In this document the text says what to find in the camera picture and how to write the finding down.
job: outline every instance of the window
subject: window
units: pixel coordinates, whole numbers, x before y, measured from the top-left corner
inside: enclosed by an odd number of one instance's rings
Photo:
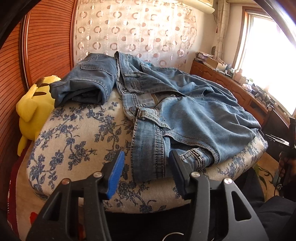
[[[235,68],[268,92],[290,115],[296,114],[296,49],[262,12],[246,11]]]

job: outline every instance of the tied curtain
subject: tied curtain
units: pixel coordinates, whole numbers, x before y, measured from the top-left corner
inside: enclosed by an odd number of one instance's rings
[[[222,59],[223,56],[223,41],[226,36],[228,19],[229,19],[230,4],[226,0],[218,2],[218,36],[215,50],[215,59]]]

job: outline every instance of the stuffed animal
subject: stuffed animal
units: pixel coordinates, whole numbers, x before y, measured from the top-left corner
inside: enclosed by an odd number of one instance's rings
[[[54,109],[54,99],[49,92],[49,84],[61,80],[52,75],[40,78],[29,91],[19,100],[16,110],[20,116],[20,139],[17,154],[20,156],[27,141],[37,140],[41,128]]]

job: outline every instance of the plush toy tail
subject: plush toy tail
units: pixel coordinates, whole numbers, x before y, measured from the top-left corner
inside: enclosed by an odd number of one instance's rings
[[[19,145],[17,147],[17,155],[20,156],[22,154],[22,151],[24,150],[24,148],[26,147],[28,142],[28,139],[24,136],[21,137]]]

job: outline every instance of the plush toy ear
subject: plush toy ear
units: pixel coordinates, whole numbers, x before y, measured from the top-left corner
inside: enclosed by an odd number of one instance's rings
[[[29,91],[19,100],[16,105],[17,114],[25,122],[29,122],[32,119],[33,114],[38,107],[38,103],[32,100],[32,97],[37,88],[37,85],[32,85]]]

